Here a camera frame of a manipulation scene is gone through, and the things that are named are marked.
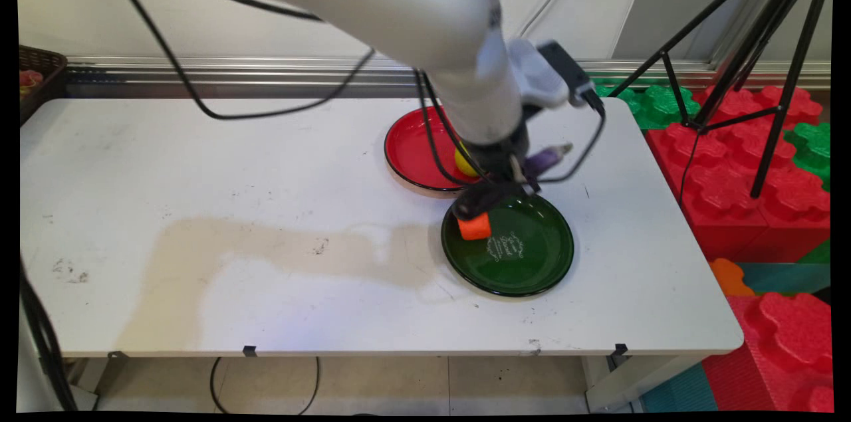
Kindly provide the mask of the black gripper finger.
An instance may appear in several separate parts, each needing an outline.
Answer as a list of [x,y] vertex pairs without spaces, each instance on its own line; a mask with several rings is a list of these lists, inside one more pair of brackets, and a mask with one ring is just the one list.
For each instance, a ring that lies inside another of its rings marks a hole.
[[513,183],[516,186],[517,195],[523,194],[527,197],[539,194],[541,186],[535,176],[529,176],[520,159],[516,155],[509,155],[511,171],[513,171]]
[[502,201],[523,196],[523,186],[515,182],[479,181],[468,186],[453,202],[451,213],[456,219],[469,221],[489,212]]

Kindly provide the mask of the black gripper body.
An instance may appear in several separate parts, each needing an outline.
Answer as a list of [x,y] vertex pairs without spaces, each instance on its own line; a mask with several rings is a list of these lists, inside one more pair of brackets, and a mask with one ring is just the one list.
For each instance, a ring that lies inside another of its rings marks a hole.
[[485,173],[483,180],[493,185],[522,185],[526,182],[523,165],[529,152],[529,132],[525,120],[505,138],[492,144],[464,140],[464,147]]

